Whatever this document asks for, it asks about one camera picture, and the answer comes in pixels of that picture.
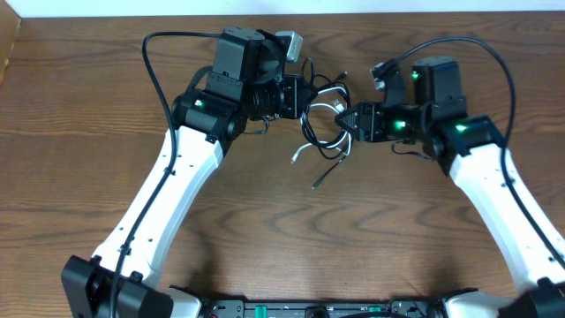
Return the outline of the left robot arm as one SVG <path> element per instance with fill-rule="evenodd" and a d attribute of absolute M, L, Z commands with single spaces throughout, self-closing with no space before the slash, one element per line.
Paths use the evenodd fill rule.
<path fill-rule="evenodd" d="M 196 317 L 199 297 L 158 284 L 174 237 L 200 188 L 250 121 L 299 118 L 317 94 L 286 64 L 303 40 L 238 26 L 216 35 L 212 65 L 163 105 L 168 131 L 132 204 L 90 259 L 73 256 L 61 279 L 75 317 Z"/>

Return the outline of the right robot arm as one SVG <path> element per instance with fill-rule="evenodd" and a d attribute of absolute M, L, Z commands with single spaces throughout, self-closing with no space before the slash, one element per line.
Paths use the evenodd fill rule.
<path fill-rule="evenodd" d="M 481 291 L 442 297 L 432 317 L 562 317 L 564 239 L 517 172 L 503 136 L 486 115 L 470 116 L 452 57 L 429 57 L 412 66 L 414 104 L 405 101 L 393 63 L 372 74 L 382 102 L 360 102 L 336 123 L 365 142 L 422 142 L 424 153 L 465 193 L 501 250 L 517 299 Z"/>

